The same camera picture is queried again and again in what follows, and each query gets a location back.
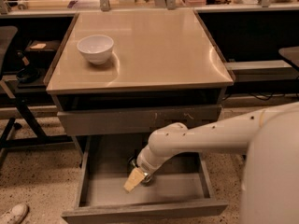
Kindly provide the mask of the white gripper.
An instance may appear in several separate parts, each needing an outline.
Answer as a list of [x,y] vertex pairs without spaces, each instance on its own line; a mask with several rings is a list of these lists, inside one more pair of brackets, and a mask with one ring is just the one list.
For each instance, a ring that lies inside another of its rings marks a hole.
[[164,157],[153,153],[149,147],[144,147],[137,156],[137,166],[129,174],[124,189],[131,192],[145,178],[145,174],[153,175],[165,162]]

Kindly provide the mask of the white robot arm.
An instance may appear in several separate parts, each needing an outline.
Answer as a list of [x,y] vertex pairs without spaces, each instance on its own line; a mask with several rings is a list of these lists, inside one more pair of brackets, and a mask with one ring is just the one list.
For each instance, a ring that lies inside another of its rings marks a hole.
[[256,110],[189,129],[173,123],[151,133],[124,184],[131,191],[183,152],[246,154],[240,224],[299,224],[299,104]]

